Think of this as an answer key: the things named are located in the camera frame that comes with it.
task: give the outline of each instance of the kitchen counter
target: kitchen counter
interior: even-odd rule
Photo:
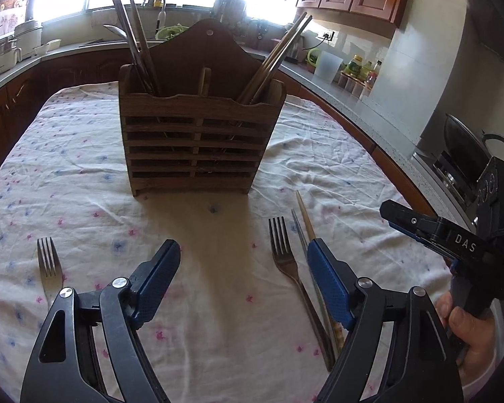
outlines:
[[[33,57],[22,61],[14,68],[0,75],[0,88],[20,75],[24,71],[36,66],[41,61],[50,60],[63,56],[75,55],[89,51],[110,50],[125,48],[124,42],[105,42],[97,44],[79,43],[70,44],[51,51],[41,57]],[[261,59],[266,52],[244,48],[250,55]],[[336,84],[328,83],[308,72],[306,68],[284,62],[280,70],[301,83],[314,94],[333,106],[353,124],[366,133],[377,145],[393,159],[410,180],[420,189],[420,192],[428,200],[438,215],[449,218],[462,226],[467,225],[467,218],[461,214],[436,183],[428,170],[416,162],[413,158],[414,144],[409,141],[397,128],[385,120],[365,101],[360,101]]]

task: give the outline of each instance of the fork handle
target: fork handle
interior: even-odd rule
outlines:
[[[312,301],[310,301],[310,297],[308,296],[308,293],[306,292],[306,289],[304,288],[304,285],[300,280],[297,281],[297,286],[299,287],[302,300],[304,300],[308,317],[312,322],[312,328],[314,329],[314,333],[316,334],[316,338],[318,339],[319,348],[321,349],[321,353],[323,353],[325,366],[327,367],[327,371],[331,372],[334,364],[336,363],[331,339],[328,337],[328,334],[317,315],[316,309],[314,308]]]

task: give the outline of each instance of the white plastic pitcher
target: white plastic pitcher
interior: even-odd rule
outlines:
[[[318,58],[314,76],[331,83],[342,63],[343,59],[341,57],[322,51]]]

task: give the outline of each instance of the faucet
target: faucet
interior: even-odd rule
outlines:
[[[148,0],[144,0],[141,4],[141,7],[147,5]],[[162,9],[157,16],[157,26],[155,27],[155,34],[159,31],[159,28],[164,27],[164,23],[166,22],[166,12],[164,11],[166,8],[166,0],[162,0]]]

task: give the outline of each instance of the human hand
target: human hand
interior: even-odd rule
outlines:
[[[489,367],[495,356],[495,318],[487,309],[478,319],[459,306],[453,310],[450,291],[438,299],[435,309],[442,325],[449,325],[452,332],[467,344],[469,349],[459,368],[461,384],[467,385],[480,377]]]

